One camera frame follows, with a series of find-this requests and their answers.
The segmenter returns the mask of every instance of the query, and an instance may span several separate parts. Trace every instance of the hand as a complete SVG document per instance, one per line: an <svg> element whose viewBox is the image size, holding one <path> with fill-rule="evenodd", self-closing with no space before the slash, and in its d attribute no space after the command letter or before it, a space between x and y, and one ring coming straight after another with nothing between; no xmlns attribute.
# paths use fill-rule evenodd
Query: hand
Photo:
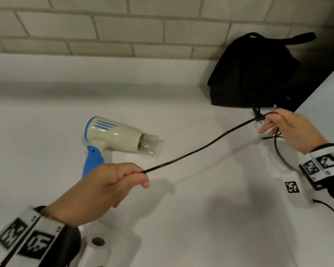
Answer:
<svg viewBox="0 0 334 267"><path fill-rule="evenodd" d="M306 116L282 108L276 112L278 114L272 113L266 116L264 125L258 130L259 134L273 128L269 133L273 136L279 128L287 144L303 154L328 143Z"/></svg>
<svg viewBox="0 0 334 267"><path fill-rule="evenodd" d="M42 214L70 226L80 226L104 215L137 185L150 187L146 174L134 163L103 164L76 183Z"/></svg>

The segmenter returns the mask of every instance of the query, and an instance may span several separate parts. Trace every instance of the blue rear cap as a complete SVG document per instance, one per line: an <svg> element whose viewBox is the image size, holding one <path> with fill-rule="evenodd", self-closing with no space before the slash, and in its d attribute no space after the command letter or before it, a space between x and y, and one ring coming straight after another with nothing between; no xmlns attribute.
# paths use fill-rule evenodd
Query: blue rear cap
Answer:
<svg viewBox="0 0 334 267"><path fill-rule="evenodd" d="M90 120L88 121L88 123L87 123L86 126L85 126L85 130L84 130L84 138L85 138L86 141L88 141L88 139L87 139L87 137L86 137L86 134L88 133L89 125L90 125L91 121L92 121L95 117L96 117L96 116L90 118Z"/></svg>

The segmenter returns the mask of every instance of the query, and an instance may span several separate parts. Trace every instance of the person's left hand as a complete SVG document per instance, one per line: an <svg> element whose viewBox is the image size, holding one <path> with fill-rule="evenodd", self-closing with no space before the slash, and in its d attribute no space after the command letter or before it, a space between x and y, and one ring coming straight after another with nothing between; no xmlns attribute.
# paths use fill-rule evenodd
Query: person's left hand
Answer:
<svg viewBox="0 0 334 267"><path fill-rule="evenodd" d="M69 226L80 226L118 207L130 190L150 187L146 174L134 163L103 164L76 183L42 214Z"/></svg>

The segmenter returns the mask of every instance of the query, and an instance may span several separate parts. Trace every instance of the white plastic object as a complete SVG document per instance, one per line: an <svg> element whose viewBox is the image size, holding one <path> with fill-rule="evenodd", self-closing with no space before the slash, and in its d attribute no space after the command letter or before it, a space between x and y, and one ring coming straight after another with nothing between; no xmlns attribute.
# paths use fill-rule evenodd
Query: white plastic object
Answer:
<svg viewBox="0 0 334 267"><path fill-rule="evenodd" d="M298 172L282 173L281 182L281 190L286 193L294 207L308 208L314 204L312 201L314 191L305 187Z"/></svg>
<svg viewBox="0 0 334 267"><path fill-rule="evenodd" d="M105 267L111 255L107 236L104 234L88 234L85 240L87 245L78 267Z"/></svg>
<svg viewBox="0 0 334 267"><path fill-rule="evenodd" d="M95 116L89 120L84 133L86 141L102 153L106 148L154 155L159 136L143 133L137 128Z"/></svg>

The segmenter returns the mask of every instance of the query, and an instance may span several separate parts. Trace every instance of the brick wall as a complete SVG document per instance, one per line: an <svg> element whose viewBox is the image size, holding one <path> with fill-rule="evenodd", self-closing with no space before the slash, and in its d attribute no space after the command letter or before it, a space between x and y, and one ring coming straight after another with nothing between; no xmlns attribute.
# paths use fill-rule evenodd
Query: brick wall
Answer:
<svg viewBox="0 0 334 267"><path fill-rule="evenodd" d="M334 0L0 0L0 52L218 59L235 38L286 38L303 67L334 68Z"/></svg>

